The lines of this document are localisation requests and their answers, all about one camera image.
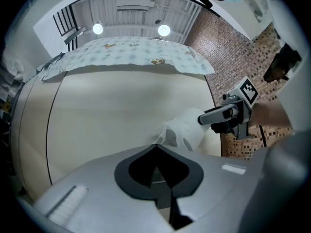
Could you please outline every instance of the cable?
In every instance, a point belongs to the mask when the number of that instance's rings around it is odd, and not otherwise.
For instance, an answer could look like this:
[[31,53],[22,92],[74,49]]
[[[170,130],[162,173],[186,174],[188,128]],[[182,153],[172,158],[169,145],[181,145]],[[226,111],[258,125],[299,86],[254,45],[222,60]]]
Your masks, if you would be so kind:
[[264,132],[263,132],[262,126],[259,125],[259,128],[260,128],[260,132],[261,132],[261,137],[262,137],[262,141],[263,141],[263,146],[266,147],[266,146],[267,146],[266,137],[264,136]]

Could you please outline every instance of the ceiling light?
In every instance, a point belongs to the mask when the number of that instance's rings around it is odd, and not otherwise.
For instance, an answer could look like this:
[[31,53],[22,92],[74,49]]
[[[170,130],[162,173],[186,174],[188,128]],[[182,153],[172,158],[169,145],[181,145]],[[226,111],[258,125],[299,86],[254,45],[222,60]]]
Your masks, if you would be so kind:
[[96,23],[94,26],[93,26],[93,31],[95,34],[101,34],[103,32],[103,27],[101,24],[99,23]]
[[167,25],[161,25],[157,31],[160,36],[168,36],[171,32],[171,29]]

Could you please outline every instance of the brick wall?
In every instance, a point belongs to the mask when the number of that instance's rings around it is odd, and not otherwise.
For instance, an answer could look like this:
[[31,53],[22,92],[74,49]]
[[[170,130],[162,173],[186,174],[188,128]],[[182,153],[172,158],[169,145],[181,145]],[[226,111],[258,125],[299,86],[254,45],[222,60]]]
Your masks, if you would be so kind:
[[[285,81],[266,83],[263,75],[271,64],[280,45],[273,25],[250,41],[231,27],[223,18],[209,11],[202,11],[185,42],[201,53],[214,67],[215,73],[207,75],[207,81],[216,106],[221,104],[222,94],[234,87],[247,75],[259,91],[259,101],[276,99],[277,91]],[[263,127],[267,145],[292,132],[290,128]],[[249,129],[255,136],[248,140],[236,140],[232,134],[225,136],[228,156],[249,159],[256,149],[263,147],[258,126]]]

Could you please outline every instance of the ceiling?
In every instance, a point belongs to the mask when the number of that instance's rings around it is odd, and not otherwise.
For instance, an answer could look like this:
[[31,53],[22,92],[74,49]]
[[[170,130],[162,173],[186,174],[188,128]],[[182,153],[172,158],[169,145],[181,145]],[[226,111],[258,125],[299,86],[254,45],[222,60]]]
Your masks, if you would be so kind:
[[[164,40],[183,44],[201,7],[190,0],[80,0],[72,4],[79,27],[86,31],[79,36],[78,45],[106,37],[160,37],[161,24],[170,27]],[[104,32],[95,34],[93,25],[102,22]]]

